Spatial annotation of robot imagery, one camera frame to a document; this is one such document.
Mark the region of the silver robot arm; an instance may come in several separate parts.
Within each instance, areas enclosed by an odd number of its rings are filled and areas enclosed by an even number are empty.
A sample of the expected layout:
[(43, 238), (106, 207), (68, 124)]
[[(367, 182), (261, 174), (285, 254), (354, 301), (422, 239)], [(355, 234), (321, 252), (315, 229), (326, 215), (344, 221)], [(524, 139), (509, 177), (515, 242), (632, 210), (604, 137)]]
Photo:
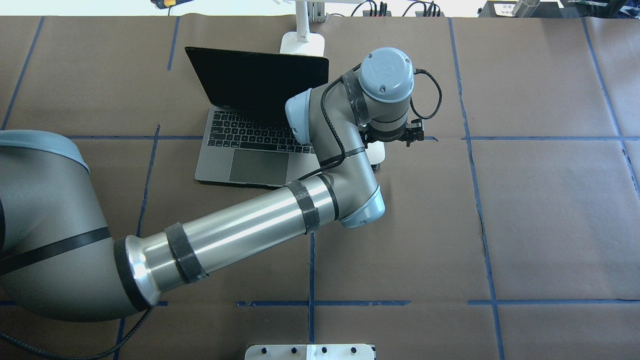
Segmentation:
[(313, 146), (318, 170), (146, 238), (112, 238), (68, 137), (3, 130), (1, 287), (39, 316), (112, 321), (325, 224), (376, 221), (386, 205), (365, 143), (422, 138), (422, 125), (407, 123), (416, 72), (402, 50), (377, 48), (333, 82), (288, 99), (286, 119), (297, 141)]

